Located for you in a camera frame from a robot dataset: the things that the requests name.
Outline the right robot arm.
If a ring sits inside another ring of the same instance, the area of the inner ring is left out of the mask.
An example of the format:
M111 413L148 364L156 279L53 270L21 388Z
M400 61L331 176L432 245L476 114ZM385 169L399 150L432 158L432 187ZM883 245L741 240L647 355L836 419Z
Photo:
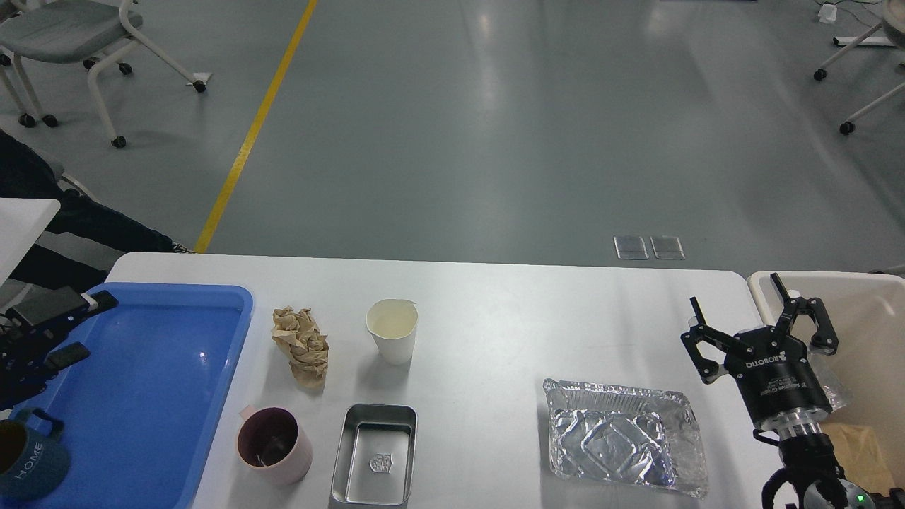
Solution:
M682 343L706 384L731 375L753 424L753 437L777 447L783 466L766 481L761 503L773 507L784 484L798 508L901 508L903 489L870 493L849 481L821 422L833 412L812 370L811 353L833 356L839 338L824 302L792 296L777 273L770 275L782 300L773 324L733 335L708 325L695 297Z

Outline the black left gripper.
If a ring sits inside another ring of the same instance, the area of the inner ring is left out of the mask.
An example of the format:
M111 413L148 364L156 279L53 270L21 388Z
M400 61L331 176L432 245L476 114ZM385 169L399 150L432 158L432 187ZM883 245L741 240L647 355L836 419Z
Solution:
M116 308L119 301L110 292L78 293L69 287L59 288L44 296L28 298L11 306L5 313L15 326L27 331L63 329L71 331L87 319ZM81 342L68 344L50 352L45 333L23 333L2 330L1 408L32 399L47 387L48 371L58 373L90 357Z

